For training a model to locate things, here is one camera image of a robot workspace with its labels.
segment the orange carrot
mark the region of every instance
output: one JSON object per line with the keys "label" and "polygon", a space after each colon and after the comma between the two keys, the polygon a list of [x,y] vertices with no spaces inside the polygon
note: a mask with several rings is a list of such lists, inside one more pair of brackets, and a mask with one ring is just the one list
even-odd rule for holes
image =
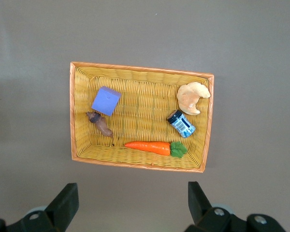
{"label": "orange carrot", "polygon": [[167,142],[141,142],[135,141],[126,143],[125,147],[141,151],[154,152],[159,155],[169,156],[171,154],[170,144]]}

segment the toy carrot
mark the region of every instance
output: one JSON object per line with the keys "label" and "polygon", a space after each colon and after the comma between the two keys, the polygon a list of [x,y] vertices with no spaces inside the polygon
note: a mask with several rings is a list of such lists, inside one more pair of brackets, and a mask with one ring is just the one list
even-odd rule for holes
{"label": "toy carrot", "polygon": [[169,156],[182,158],[187,153],[187,148],[181,142],[167,143],[167,142],[142,142],[135,141],[126,143],[125,147],[138,149],[141,151],[153,152],[162,156]]}

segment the blue jar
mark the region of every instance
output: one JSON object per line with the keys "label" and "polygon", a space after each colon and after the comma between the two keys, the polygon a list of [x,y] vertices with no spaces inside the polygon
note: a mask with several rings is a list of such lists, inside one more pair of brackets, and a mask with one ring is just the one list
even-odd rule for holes
{"label": "blue jar", "polygon": [[183,138],[187,138],[195,132],[195,127],[186,119],[180,110],[175,110],[171,113],[167,120]]}

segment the purple cube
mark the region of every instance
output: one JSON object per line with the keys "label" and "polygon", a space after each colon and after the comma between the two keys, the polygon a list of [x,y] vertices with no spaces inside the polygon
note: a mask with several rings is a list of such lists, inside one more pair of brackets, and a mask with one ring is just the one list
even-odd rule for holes
{"label": "purple cube", "polygon": [[99,89],[91,108],[105,115],[111,116],[120,96],[121,93],[103,86]]}

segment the wicker basket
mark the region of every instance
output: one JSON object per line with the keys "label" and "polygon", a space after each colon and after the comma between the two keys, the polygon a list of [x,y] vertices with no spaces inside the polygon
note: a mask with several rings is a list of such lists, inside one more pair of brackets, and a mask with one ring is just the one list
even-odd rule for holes
{"label": "wicker basket", "polygon": [[[184,139],[166,118],[178,109],[176,93],[190,82],[206,85],[209,99],[200,99],[197,116],[186,115],[196,131]],[[112,116],[105,116],[114,132],[104,137],[86,116],[100,87],[122,94]],[[213,111],[214,76],[210,73],[72,62],[70,117],[72,159],[94,164],[163,171],[203,172]],[[131,141],[181,141],[188,149],[183,158],[156,155],[124,147]]]}

